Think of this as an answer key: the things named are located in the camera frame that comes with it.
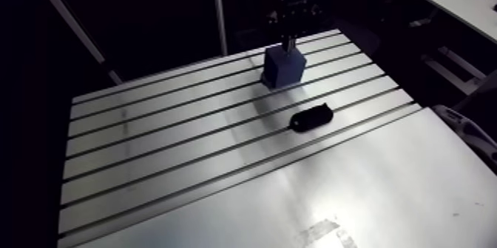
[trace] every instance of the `blue cube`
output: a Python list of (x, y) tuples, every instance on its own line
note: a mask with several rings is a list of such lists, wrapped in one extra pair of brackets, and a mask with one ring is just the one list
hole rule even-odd
[(270, 89), (296, 84), (302, 78), (306, 62), (297, 48), (288, 53), (280, 45), (267, 48), (261, 80)]

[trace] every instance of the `black small device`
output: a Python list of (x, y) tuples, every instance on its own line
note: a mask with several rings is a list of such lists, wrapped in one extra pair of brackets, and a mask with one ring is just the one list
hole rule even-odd
[(324, 103), (293, 115), (288, 128), (297, 133), (307, 132), (329, 123), (333, 115), (333, 111)]

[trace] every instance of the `metal rod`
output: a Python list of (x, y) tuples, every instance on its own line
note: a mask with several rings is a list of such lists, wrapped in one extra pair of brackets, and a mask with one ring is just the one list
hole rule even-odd
[[(102, 55), (102, 53), (100, 53), (100, 51), (95, 46), (95, 44), (92, 42), (92, 40), (89, 38), (89, 36), (84, 32), (83, 28), (76, 21), (76, 19), (71, 14), (69, 9), (66, 7), (64, 2), (62, 0), (50, 0), (50, 2), (55, 7), (55, 9), (58, 11), (58, 13), (61, 15), (62, 19), (65, 20), (65, 22), (69, 25), (71, 30), (76, 34), (76, 36), (79, 38), (81, 43), (83, 43), (83, 45), (92, 54), (93, 58), (95, 58), (95, 60), (99, 64), (103, 64), (105, 62), (104, 56)], [(108, 74), (109, 74), (109, 77), (116, 84), (122, 84), (122, 80), (117, 76), (115, 71), (110, 70)]]
[(217, 12), (217, 28), (219, 30), (219, 39), (221, 43), (221, 53), (223, 56), (228, 55), (228, 47), (226, 45), (226, 30), (224, 27), (223, 0), (214, 0)]

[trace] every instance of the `metal surface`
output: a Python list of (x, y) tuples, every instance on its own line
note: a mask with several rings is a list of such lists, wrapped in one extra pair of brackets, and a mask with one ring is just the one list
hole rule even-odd
[[(328, 32), (318, 33), (318, 34), (314, 34), (312, 36), (306, 36), (306, 37), (299, 38), (299, 39), (297, 39), (297, 43), (301, 44), (303, 42), (313, 41), (313, 40), (316, 40), (318, 38), (324, 38), (327, 36), (336, 35), (338, 33), (340, 33), (339, 30), (330, 30)], [(206, 70), (206, 69), (209, 69), (210, 67), (215, 67), (217, 65), (226, 64), (226, 63), (229, 63), (232, 61), (236, 61), (236, 60), (245, 58), (247, 56), (254, 56), (257, 54), (262, 54), (262, 53), (264, 53), (265, 48), (266, 47), (261, 47), (258, 49), (250, 50), (248, 52), (242, 52), (242, 53), (238, 53), (238, 54), (234, 54), (234, 55), (230, 55), (230, 56), (226, 56), (226, 57), (222, 57), (222, 58), (216, 58), (216, 59), (212, 59), (212, 60), (208, 60), (208, 61), (201, 61), (201, 62), (196, 63), (196, 64), (191, 64), (189, 66), (180, 67), (180, 68), (177, 68), (175, 70), (168, 70), (164, 73), (155, 74), (153, 76), (140, 78), (140, 79), (134, 80), (134, 81), (127, 81), (125, 84), (119, 85), (117, 87), (110, 87), (108, 89), (99, 90), (99, 91), (96, 91), (93, 93), (87, 93), (85, 95), (77, 96), (72, 100), (72, 102), (73, 102), (73, 104), (79, 104), (79, 103), (83, 103), (85, 101), (95, 100), (98, 98), (102, 98), (104, 96), (112, 95), (115, 93), (120, 93), (120, 92), (129, 90), (129, 89), (132, 89), (132, 88), (145, 87), (149, 84), (153, 84), (153, 83), (158, 82), (158, 81), (163, 81), (163, 80), (166, 80), (168, 78), (174, 78), (174, 77), (178, 77), (178, 76), (187, 75), (187, 74), (199, 71), (199, 70)]]
[(496, 189), (425, 109), (81, 248), (495, 247)]
[[(355, 53), (358, 53), (359, 49), (354, 44), (345, 44), (340, 45), (335, 48), (331, 48), (329, 50), (323, 50), (317, 53), (313, 53), (311, 55), (307, 55), (308, 63), (307, 68), (312, 68), (317, 65), (321, 65), (323, 62), (328, 62), (331, 60), (336, 60), (338, 58), (342, 58), (344, 56), (353, 56)], [(251, 63), (248, 64), (257, 64), (262, 65), (263, 57), (256, 56), (251, 58)], [(237, 67), (243, 66), (244, 61), (237, 61)], [(123, 123), (124, 121), (132, 121), (138, 118), (143, 118), (151, 114), (160, 113), (167, 110), (182, 110), (185, 106), (190, 106), (193, 102), (202, 102), (206, 99), (211, 98), (226, 98), (229, 94), (233, 94), (237, 91), (250, 91), (254, 92), (257, 90), (254, 89), (254, 85), (258, 85), (258, 88), (265, 88), (263, 85), (259, 84), (257, 81), (260, 78), (260, 74), (262, 72), (262, 68), (258, 67), (255, 69), (250, 69), (248, 71), (243, 71), (242, 73), (237, 73), (235, 71), (234, 75), (229, 75), (230, 73), (225, 73), (225, 78), (221, 78), (215, 81), (210, 81), (207, 83), (198, 84), (192, 87), (186, 87), (182, 90), (176, 91), (166, 91), (165, 93), (159, 92), (160, 88), (156, 90), (159, 92), (156, 94), (154, 98), (142, 98), (142, 102), (137, 102), (134, 104), (128, 104), (126, 106), (122, 106), (116, 108), (114, 110), (109, 110), (103, 113), (99, 113), (96, 115), (91, 115), (86, 118), (78, 119), (76, 121), (71, 122), (70, 124), (70, 135), (88, 133), (90, 131), (94, 131), (97, 129), (101, 129), (102, 127), (108, 127), (110, 125), (116, 125)], [(212, 71), (212, 75), (216, 75), (219, 71)], [(196, 83), (196, 80), (190, 79), (191, 76), (187, 76), (181, 79), (181, 83), (187, 84), (189, 81), (193, 84)]]
[[(316, 35), (299, 48), (308, 59), (302, 82), (281, 90), (258, 82), (263, 57), (254, 50), (75, 104), (59, 246), (133, 226), (419, 110), (344, 35)], [(324, 102), (335, 111), (330, 124), (287, 129), (293, 114)]]

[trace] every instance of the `smudge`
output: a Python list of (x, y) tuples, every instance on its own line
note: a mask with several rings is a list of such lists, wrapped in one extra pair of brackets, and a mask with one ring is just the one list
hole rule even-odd
[(339, 228), (340, 225), (325, 219), (313, 225), (312, 227), (302, 231), (299, 234), (299, 239), (302, 242), (302, 247), (307, 247), (313, 242), (318, 241), (323, 236)]
[(337, 230), (337, 237), (342, 242), (343, 248), (357, 248), (352, 237), (344, 229)]

